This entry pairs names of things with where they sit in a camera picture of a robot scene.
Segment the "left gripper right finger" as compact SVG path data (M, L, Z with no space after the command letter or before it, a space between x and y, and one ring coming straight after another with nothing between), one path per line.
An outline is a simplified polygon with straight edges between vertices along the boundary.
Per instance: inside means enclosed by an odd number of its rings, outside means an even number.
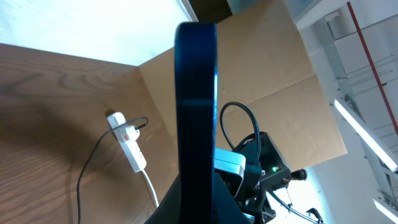
M248 219L237 206L219 173L214 173L213 185L213 223L248 224Z

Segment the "blue Galaxy smartphone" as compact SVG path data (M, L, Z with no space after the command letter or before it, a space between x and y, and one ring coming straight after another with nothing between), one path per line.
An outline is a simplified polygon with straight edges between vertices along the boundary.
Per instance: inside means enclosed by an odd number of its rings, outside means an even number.
M216 27L184 22L175 35L175 102L180 223L213 221L216 113Z

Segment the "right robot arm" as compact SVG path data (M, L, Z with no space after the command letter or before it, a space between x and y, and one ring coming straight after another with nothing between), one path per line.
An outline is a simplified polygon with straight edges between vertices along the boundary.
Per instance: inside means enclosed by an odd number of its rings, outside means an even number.
M235 196L235 201L243 215L250 223L268 223L276 217L267 195L273 197L280 205L310 223L323 223L323 218L316 208L310 208L304 214L293 208L292 202L284 202L276 196L275 191L286 189L293 180L306 180L308 172L299 169L290 170L282 154L271 137L260 132L260 141L255 134L246 136L233 152L246 158L243 184Z

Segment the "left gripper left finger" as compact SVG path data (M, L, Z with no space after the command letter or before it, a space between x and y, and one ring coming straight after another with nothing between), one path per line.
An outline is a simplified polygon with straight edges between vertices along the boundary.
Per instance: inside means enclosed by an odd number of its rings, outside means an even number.
M178 224L180 218L180 175L145 224Z

